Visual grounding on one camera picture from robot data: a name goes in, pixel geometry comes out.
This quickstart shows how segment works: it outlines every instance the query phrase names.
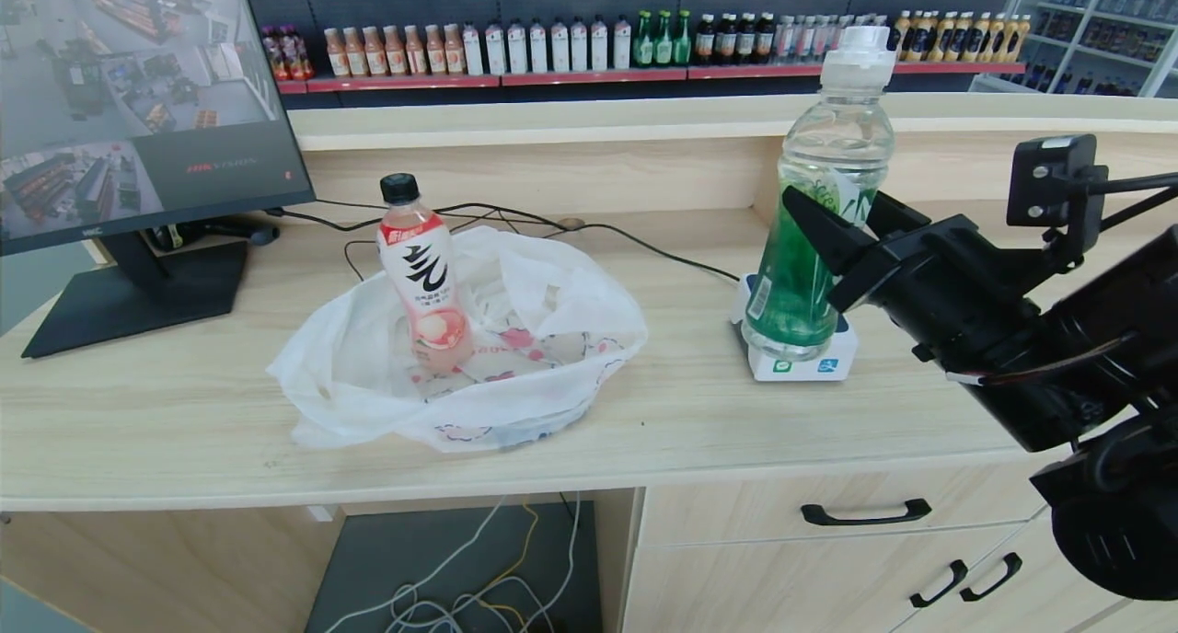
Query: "white plastic bag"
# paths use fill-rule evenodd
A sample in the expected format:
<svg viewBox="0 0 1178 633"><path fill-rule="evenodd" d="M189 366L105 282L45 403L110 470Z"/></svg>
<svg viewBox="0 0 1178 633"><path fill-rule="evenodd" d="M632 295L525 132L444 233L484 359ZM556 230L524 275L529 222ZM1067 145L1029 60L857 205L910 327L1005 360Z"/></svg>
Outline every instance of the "white plastic bag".
<svg viewBox="0 0 1178 633"><path fill-rule="evenodd" d="M647 341L637 302L568 244L479 226L454 246L476 345L462 372L417 364L382 272L315 311L266 369L303 413L296 442L397 433L475 451L540 440L580 418Z"/></svg>

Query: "monitor stand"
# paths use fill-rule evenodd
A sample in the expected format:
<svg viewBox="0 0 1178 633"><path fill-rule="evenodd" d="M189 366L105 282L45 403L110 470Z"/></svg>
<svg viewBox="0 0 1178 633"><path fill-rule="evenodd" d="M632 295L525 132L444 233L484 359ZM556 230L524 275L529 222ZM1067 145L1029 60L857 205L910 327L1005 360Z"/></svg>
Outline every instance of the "monitor stand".
<svg viewBox="0 0 1178 633"><path fill-rule="evenodd" d="M99 242L118 266L75 275L21 357L45 357L233 310L245 242L163 257L139 232Z"/></svg>

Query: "white bottle cap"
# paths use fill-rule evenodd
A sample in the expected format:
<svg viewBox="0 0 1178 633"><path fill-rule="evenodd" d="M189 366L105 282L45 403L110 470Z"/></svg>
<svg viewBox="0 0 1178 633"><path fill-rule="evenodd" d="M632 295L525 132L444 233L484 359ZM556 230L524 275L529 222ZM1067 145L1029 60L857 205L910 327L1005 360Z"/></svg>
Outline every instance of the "white bottle cap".
<svg viewBox="0 0 1178 633"><path fill-rule="evenodd" d="M839 48L822 62L822 86L881 91L892 80L895 51L887 50L887 26L851 26Z"/></svg>

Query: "drawer handle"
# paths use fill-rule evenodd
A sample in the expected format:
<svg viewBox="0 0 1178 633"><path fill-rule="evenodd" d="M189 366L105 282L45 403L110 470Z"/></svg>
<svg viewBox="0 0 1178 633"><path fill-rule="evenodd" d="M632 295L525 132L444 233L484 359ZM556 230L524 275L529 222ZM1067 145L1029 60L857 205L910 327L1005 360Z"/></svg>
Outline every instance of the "drawer handle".
<svg viewBox="0 0 1178 633"><path fill-rule="evenodd" d="M969 573L969 567L965 566L964 561L954 560L949 562L949 571L953 572L953 580L949 582L948 587L941 589L940 592L937 593L935 596L927 600L920 594L913 594L908 596L908 600L912 601L913 607L927 608L931 605L939 601L941 596L952 592L954 587L957 587L958 585L961 583L962 580L965 580L965 575Z"/></svg>
<svg viewBox="0 0 1178 633"><path fill-rule="evenodd" d="M933 507L928 506L928 502L924 497L918 497L915 500L908 500L904 503L905 508L908 508L902 515L892 517L860 517L860 519L843 519L834 517L826 513L822 505L802 505L802 516L806 522L810 525L820 525L822 527L830 526L842 526L842 525L892 525L893 522L912 522L914 520L920 520L926 515L933 513Z"/></svg>
<svg viewBox="0 0 1178 633"><path fill-rule="evenodd" d="M980 594L969 587L966 587L965 589L961 589L961 600L967 604L972 604L985 599L986 596L993 594L994 589L1005 585L1007 580L1014 578L1014 574L1023 568L1023 558L1019 558L1018 553L1007 553L1006 556L1002 558L1002 561L1006 562L1006 575L1004 575L1001 580L994 582L990 586L990 589L986 589Z"/></svg>

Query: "hikvision logo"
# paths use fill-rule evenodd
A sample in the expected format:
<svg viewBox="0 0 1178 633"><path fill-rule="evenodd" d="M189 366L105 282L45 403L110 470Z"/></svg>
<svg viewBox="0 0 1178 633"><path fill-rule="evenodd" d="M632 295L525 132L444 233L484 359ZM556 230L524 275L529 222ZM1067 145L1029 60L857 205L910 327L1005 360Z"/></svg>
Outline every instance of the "hikvision logo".
<svg viewBox="0 0 1178 633"><path fill-rule="evenodd" d="M214 161L211 164L192 164L188 166L188 173L207 173L211 171L225 171L227 169L240 169L241 166L252 166L257 164L258 159L256 157L243 157L241 159L227 159L225 161Z"/></svg>

